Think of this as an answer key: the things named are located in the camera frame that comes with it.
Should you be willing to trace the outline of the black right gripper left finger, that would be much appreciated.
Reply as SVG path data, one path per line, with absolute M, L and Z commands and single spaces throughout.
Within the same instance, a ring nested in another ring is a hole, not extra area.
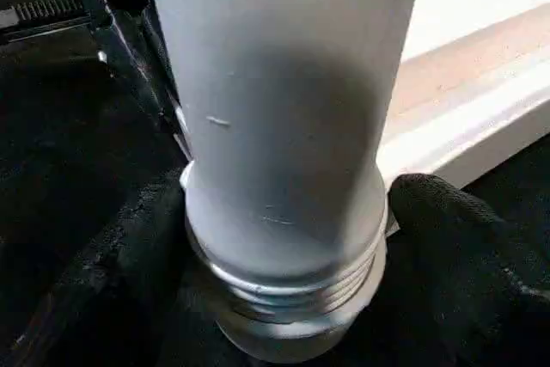
M 10 366 L 152 366 L 183 260 L 184 192 L 143 187 L 71 260 L 8 351 Z

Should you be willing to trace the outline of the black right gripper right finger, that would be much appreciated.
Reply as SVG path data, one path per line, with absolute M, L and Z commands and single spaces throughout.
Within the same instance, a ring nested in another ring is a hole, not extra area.
M 546 366 L 549 247 L 432 174 L 388 193 L 399 231 L 375 303 L 376 366 Z

